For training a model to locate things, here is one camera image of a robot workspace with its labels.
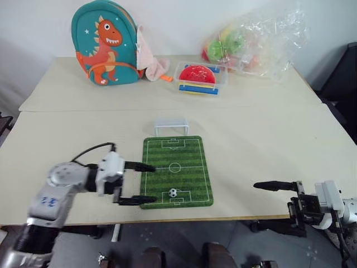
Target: pink towel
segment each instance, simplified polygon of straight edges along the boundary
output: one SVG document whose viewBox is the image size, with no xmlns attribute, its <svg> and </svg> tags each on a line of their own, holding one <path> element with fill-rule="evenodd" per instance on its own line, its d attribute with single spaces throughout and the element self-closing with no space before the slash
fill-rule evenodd
<svg viewBox="0 0 357 268">
<path fill-rule="evenodd" d="M 148 80 L 156 81 L 161 75 L 168 71 L 170 62 L 167 59 L 156 59 L 142 35 L 143 26 L 138 26 L 137 30 L 137 58 L 136 66 L 138 70 L 146 69 L 145 75 Z"/>
</svg>

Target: center circle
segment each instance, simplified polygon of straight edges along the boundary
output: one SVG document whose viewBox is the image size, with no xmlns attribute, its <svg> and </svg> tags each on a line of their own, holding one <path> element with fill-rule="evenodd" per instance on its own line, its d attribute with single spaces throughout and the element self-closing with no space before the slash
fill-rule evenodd
<svg viewBox="0 0 357 268">
<path fill-rule="evenodd" d="M 181 171 L 181 166 L 179 163 L 171 163 L 168 166 L 169 171 L 171 171 L 172 173 L 178 173 Z"/>
</svg>

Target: gray floor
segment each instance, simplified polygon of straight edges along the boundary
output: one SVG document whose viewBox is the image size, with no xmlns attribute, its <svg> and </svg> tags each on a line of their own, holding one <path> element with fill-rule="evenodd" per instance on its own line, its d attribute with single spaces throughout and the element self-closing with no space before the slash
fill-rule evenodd
<svg viewBox="0 0 357 268">
<path fill-rule="evenodd" d="M 9 229 L 0 247 L 0 258 L 13 241 L 18 228 Z M 340 267 L 338 250 L 320 233 L 308 228 L 308 238 L 284 236 L 271 231 L 251 233 L 244 222 L 177 222 L 122 225 L 120 242 L 111 243 L 113 226 L 107 226 L 99 240 L 62 233 L 54 248 L 51 268 L 98 268 L 98 252 L 112 254 L 120 268 L 132 267 L 141 252 L 152 246 L 165 251 L 169 268 L 199 267 L 204 242 L 218 242 L 228 248 L 241 268 L 257 260 L 275 260 L 279 268 Z"/>
</svg>

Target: dinosaur print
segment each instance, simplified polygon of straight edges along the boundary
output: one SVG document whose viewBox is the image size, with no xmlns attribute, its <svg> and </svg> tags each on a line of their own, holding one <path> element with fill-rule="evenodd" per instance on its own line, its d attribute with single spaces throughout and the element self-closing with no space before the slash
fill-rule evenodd
<svg viewBox="0 0 357 268">
<path fill-rule="evenodd" d="M 89 53 L 89 56 L 84 56 L 79 51 L 76 52 L 78 62 L 86 73 L 86 65 L 93 67 L 101 63 L 114 63 L 118 53 L 112 47 L 119 46 L 123 41 L 121 33 L 110 20 L 105 20 L 100 16 L 99 22 L 95 22 L 95 27 L 97 28 L 95 34 L 98 37 L 94 37 L 94 41 L 99 45 L 94 47 L 93 54 Z M 99 85 L 107 85 L 108 80 L 103 78 L 103 74 L 106 72 L 108 72 L 111 81 L 118 81 L 115 78 L 115 65 L 110 64 L 94 67 L 94 81 Z"/>
</svg>

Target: red plate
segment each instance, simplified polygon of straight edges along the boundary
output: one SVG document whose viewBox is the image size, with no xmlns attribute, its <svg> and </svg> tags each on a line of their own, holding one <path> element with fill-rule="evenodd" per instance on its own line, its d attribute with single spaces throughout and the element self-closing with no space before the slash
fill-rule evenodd
<svg viewBox="0 0 357 268">
<path fill-rule="evenodd" d="M 191 65 L 181 72 L 180 80 L 204 82 L 204 83 L 216 83 L 216 77 L 214 73 L 203 65 Z"/>
</svg>

